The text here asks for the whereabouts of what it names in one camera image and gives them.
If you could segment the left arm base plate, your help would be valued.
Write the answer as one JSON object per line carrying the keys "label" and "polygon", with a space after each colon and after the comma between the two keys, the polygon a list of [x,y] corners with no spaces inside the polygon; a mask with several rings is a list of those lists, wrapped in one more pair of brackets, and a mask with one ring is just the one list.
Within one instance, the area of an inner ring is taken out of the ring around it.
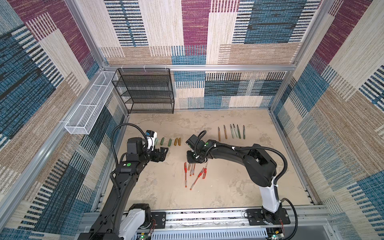
{"label": "left arm base plate", "polygon": [[151,218],[148,223],[144,223],[139,227],[141,230],[157,230],[166,227],[167,214],[166,212],[151,212]]}

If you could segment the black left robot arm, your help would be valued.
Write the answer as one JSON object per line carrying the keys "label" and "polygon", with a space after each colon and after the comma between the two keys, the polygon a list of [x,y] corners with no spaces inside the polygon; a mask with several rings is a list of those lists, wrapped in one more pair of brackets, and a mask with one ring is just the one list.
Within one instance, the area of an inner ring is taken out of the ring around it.
{"label": "black left robot arm", "polygon": [[139,228],[147,228],[152,223],[151,208],[148,204],[136,204],[123,218],[129,196],[141,172],[149,162],[163,162],[169,149],[148,149],[144,139],[131,138],[127,142],[127,152],[110,178],[113,190],[95,223],[88,233],[81,233],[79,240],[130,240]]}

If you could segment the brown pen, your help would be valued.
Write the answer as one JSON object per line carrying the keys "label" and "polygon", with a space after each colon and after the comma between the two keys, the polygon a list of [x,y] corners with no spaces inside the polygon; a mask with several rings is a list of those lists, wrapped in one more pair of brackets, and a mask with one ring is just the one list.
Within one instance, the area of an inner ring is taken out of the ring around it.
{"label": "brown pen", "polygon": [[224,127],[225,139],[228,139],[226,126],[224,125],[223,127]]}

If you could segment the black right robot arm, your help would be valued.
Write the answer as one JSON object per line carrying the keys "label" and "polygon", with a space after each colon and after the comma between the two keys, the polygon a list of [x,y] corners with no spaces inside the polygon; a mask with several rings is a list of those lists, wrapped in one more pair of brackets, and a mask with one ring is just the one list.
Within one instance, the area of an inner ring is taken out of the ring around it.
{"label": "black right robot arm", "polygon": [[252,182],[259,186],[263,222],[267,225],[279,223],[282,203],[277,183],[288,168],[287,159],[281,152],[258,144],[238,147],[215,140],[204,142],[196,135],[192,135],[186,144],[191,148],[187,151],[187,161],[190,164],[204,164],[208,159],[223,159],[243,165]]}

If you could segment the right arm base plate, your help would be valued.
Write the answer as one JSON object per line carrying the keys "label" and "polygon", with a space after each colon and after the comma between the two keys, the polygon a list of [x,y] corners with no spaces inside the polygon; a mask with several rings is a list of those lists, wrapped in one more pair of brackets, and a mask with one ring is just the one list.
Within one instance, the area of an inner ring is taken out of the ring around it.
{"label": "right arm base plate", "polygon": [[249,221],[250,226],[264,225],[289,225],[291,220],[286,209],[281,208],[275,213],[261,209],[248,209],[244,217]]}

